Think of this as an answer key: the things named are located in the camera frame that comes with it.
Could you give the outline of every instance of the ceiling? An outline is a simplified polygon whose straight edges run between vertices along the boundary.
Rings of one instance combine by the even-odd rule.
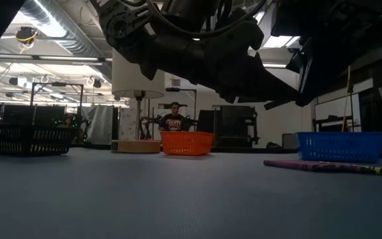
[[[65,12],[68,18],[74,22],[78,31],[81,31],[86,36],[90,44],[97,48],[100,56],[111,58],[111,47],[107,44],[104,35],[97,23],[97,14],[94,8],[90,5],[88,0],[48,0],[54,1],[61,11]],[[254,7],[259,0],[235,0],[234,7],[243,7],[250,9]],[[33,46],[28,49],[23,49],[24,46],[19,43],[14,34],[20,27],[32,27],[32,21],[25,17],[23,14],[18,13],[5,31],[3,37],[0,39],[0,53],[1,54],[37,54],[37,55],[51,55],[51,56],[72,56],[72,53],[61,47],[55,40],[49,40],[48,36],[40,33]],[[288,52],[278,52],[274,55],[269,54],[269,61],[276,58],[282,61],[289,59]],[[10,78],[25,77],[28,82],[67,82],[72,84],[83,84],[84,93],[86,94],[99,94],[100,96],[86,96],[84,102],[101,102],[106,104],[128,104],[127,99],[122,99],[120,102],[115,101],[111,95],[111,80],[103,75],[98,68],[89,65],[60,65],[60,64],[37,64],[30,63],[12,63],[0,62],[0,101],[26,101],[30,100],[30,88],[27,86],[14,86],[9,83]],[[172,76],[166,75],[166,81],[170,82]],[[101,79],[101,88],[94,88],[92,82],[95,79]],[[185,87],[192,87],[190,84],[185,84]],[[75,92],[77,89],[71,87],[55,88],[47,86],[46,89],[53,92]],[[5,91],[13,91],[14,94],[8,95]],[[210,90],[205,87],[199,90]],[[75,103],[80,99],[79,95],[66,96],[62,101],[68,103]],[[54,97],[49,94],[37,94],[34,98],[36,102],[55,102]]]

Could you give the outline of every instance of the person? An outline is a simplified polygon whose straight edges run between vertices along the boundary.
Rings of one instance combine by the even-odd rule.
[[[183,131],[182,124],[185,118],[179,114],[179,107],[178,102],[171,103],[170,110],[172,113],[163,117],[159,125],[160,131]]]

